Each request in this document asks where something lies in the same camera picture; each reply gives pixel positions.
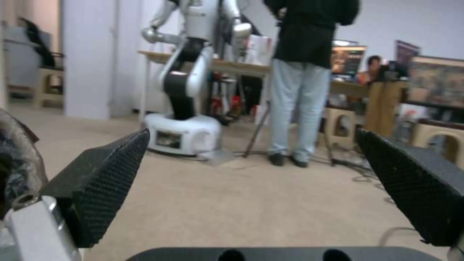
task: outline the seated person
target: seated person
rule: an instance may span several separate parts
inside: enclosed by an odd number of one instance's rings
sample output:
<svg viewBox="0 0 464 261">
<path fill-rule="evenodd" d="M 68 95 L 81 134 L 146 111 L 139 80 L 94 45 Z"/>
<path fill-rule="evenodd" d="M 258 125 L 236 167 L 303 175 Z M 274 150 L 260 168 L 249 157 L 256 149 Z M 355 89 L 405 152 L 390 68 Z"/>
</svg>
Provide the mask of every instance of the seated person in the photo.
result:
<svg viewBox="0 0 464 261">
<path fill-rule="evenodd" d="M 382 58 L 378 55 L 371 56 L 369 59 L 367 59 L 367 71 L 360 72 L 357 75 L 361 85 L 366 85 L 377 79 L 379 76 L 380 67 L 382 65 L 381 61 Z"/>
</svg>

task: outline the light blue jeans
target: light blue jeans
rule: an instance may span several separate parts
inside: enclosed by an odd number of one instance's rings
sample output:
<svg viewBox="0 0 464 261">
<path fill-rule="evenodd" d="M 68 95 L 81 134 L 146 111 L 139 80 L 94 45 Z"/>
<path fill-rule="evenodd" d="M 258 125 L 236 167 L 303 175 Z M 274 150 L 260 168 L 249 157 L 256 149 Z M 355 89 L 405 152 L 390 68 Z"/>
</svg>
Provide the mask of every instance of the light blue jeans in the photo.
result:
<svg viewBox="0 0 464 261">
<path fill-rule="evenodd" d="M 330 70 L 310 63 L 272 61 L 269 154 L 288 154 L 288 132 L 298 104 L 298 142 L 293 157 L 308 162 L 314 152 L 329 91 Z"/>
</svg>

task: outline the white robot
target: white robot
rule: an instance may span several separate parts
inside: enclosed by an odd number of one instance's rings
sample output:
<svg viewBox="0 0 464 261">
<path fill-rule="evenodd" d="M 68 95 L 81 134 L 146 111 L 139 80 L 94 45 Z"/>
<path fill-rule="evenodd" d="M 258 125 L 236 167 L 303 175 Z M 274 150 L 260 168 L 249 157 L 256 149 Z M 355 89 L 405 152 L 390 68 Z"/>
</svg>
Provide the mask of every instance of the white robot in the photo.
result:
<svg viewBox="0 0 464 261">
<path fill-rule="evenodd" d="M 150 130 L 148 148 L 182 156 L 219 150 L 220 123 L 214 118 L 197 115 L 194 98 L 206 83 L 215 47 L 218 48 L 223 31 L 229 32 L 233 55 L 238 57 L 246 48 L 251 25 L 241 22 L 237 0 L 163 1 L 162 9 L 151 21 L 150 27 L 142 31 L 142 36 L 150 43 L 177 45 L 157 82 L 168 95 L 174 113 L 146 116 L 144 125 Z M 177 8 L 185 18 L 184 31 L 180 35 L 158 32 L 157 29 Z M 189 72 L 184 68 L 187 63 L 193 63 Z"/>
</svg>

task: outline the person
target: person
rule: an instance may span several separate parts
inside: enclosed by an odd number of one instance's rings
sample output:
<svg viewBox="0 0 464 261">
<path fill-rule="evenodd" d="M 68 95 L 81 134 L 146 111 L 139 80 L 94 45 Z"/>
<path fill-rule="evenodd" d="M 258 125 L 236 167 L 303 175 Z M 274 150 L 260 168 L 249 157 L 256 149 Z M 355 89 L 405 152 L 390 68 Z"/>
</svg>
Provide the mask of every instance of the person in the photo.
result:
<svg viewBox="0 0 464 261">
<path fill-rule="evenodd" d="M 271 71 L 269 160 L 284 165 L 288 131 L 298 102 L 298 141 L 291 161 L 308 167 L 330 82 L 337 24 L 353 24 L 360 0 L 264 0 L 281 21 Z"/>
<path fill-rule="evenodd" d="M 367 59 L 367 71 L 358 74 L 358 80 L 361 85 L 376 80 L 379 76 L 380 67 L 382 66 L 382 58 L 378 55 L 373 55 Z"/>
</svg>

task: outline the stool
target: stool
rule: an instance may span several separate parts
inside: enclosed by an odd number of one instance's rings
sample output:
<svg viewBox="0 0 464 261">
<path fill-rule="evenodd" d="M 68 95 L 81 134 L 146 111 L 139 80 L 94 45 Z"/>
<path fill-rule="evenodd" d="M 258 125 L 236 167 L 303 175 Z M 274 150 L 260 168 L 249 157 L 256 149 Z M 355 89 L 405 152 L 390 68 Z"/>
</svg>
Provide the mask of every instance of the stool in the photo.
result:
<svg viewBox="0 0 464 261">
<path fill-rule="evenodd" d="M 464 124 L 446 123 L 430 119 L 420 119 L 414 127 L 411 145 L 427 148 L 430 139 L 437 135 L 447 135 L 458 141 L 456 165 L 464 169 Z"/>
<path fill-rule="evenodd" d="M 47 93 L 47 89 L 50 87 L 48 78 L 50 76 L 57 76 L 59 78 L 64 79 L 64 71 L 57 70 L 57 69 L 49 69 L 49 68 L 39 68 L 39 76 L 37 80 L 37 86 L 35 88 L 35 95 L 34 95 L 34 106 L 36 108 L 40 108 L 43 106 L 44 101 L 55 101 L 55 102 L 63 102 L 64 96 L 63 94 L 52 94 Z"/>
<path fill-rule="evenodd" d="M 354 133 L 356 130 L 356 114 L 354 111 L 346 108 L 346 107 L 338 107 L 338 106 L 326 106 L 325 110 L 326 119 L 321 123 L 324 125 L 321 127 L 319 132 L 323 132 L 327 134 L 327 138 L 329 140 L 329 146 L 333 147 L 334 144 L 338 144 L 339 146 L 352 150 L 354 148 Z M 348 136 L 341 137 L 336 136 L 335 131 L 337 127 L 338 120 L 346 116 L 350 120 L 350 126 L 348 127 Z M 319 133 L 319 145 L 321 145 L 324 141 L 324 134 Z"/>
</svg>

